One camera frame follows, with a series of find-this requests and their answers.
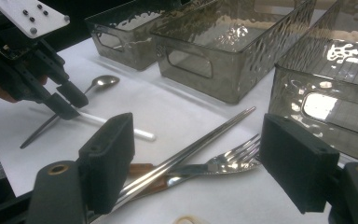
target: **metal bolt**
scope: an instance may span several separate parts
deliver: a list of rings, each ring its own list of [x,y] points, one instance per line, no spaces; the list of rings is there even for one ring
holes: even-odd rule
[[[31,32],[31,34],[36,35],[37,29],[33,27],[30,29],[30,32]]]

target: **spoon bowl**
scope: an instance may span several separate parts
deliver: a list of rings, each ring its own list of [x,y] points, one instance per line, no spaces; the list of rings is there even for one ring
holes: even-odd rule
[[[103,75],[103,76],[96,77],[91,81],[91,85],[84,91],[84,93],[86,94],[89,90],[91,90],[91,88],[95,86],[110,87],[118,84],[119,81],[120,78],[111,75]]]

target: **fork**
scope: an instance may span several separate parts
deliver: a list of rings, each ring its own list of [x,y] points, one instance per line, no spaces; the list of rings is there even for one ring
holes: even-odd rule
[[[240,166],[249,164],[255,160],[256,163],[261,164],[257,158],[258,149],[260,147],[260,136],[256,134],[254,137],[244,142],[243,144],[234,147],[233,149],[222,153],[218,156],[210,158],[206,164],[234,164]],[[150,186],[144,189],[141,193],[135,196],[132,200],[142,198],[144,196],[154,194],[175,185],[178,185],[196,175],[164,175],[154,181]]]

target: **white stick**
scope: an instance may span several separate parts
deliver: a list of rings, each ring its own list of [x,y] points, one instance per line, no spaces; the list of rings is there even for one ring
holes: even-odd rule
[[[86,114],[84,112],[81,112],[81,111],[78,111],[77,112],[83,116],[84,118],[87,118],[87,119],[92,119],[92,120],[95,120],[95,121],[98,121],[102,124],[106,123],[107,122],[107,119],[101,119],[101,118],[98,118],[96,116],[93,116],[93,115],[90,115],[90,114]],[[142,130],[139,130],[139,129],[134,129],[133,130],[133,134],[136,136],[136,137],[139,137],[139,138],[142,138],[144,140],[147,140],[147,141],[150,141],[150,142],[154,142],[156,140],[156,136],[153,134],[153,133],[148,133],[148,132],[145,132],[145,131],[142,131]]]

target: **spoon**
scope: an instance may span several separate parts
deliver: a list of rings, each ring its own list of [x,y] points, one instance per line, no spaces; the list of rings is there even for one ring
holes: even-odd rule
[[[100,86],[100,87],[113,86],[117,84],[119,81],[120,79],[118,77],[109,76],[109,75],[96,77],[92,80],[91,85],[84,91],[84,94],[86,94],[89,90],[91,90],[95,86]]]
[[[86,94],[89,90],[91,90],[93,87],[112,87],[118,82],[120,79],[118,77],[104,75],[100,77],[96,77],[92,80],[91,85],[84,91],[84,94]],[[53,120],[55,120],[58,117],[57,114],[53,115],[51,118],[46,120],[36,131],[34,131],[20,146],[21,149],[28,147],[35,139],[36,137],[48,126]]]

